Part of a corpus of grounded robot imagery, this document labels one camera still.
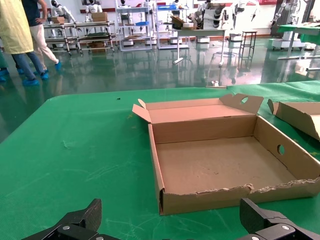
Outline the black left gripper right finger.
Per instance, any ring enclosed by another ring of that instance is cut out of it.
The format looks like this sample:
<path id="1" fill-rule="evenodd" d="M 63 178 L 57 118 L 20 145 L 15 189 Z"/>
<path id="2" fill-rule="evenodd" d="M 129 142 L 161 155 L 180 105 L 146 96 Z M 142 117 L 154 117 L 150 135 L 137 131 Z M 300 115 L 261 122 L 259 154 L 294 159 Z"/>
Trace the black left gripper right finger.
<path id="1" fill-rule="evenodd" d="M 242 198 L 239 218 L 248 232 L 242 240 L 318 240 L 320 235 L 299 227 L 278 211 L 260 208 L 248 198 Z"/>

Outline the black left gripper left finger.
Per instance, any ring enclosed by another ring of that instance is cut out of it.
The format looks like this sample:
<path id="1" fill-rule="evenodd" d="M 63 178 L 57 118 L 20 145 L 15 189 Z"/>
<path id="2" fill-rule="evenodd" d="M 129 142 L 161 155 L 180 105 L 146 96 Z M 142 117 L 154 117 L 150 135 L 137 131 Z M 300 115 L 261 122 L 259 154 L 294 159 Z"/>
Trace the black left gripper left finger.
<path id="1" fill-rule="evenodd" d="M 102 222 L 102 200 L 95 198 L 84 209 L 68 212 L 54 226 L 27 236 L 26 240 L 106 240 L 98 233 Z"/>

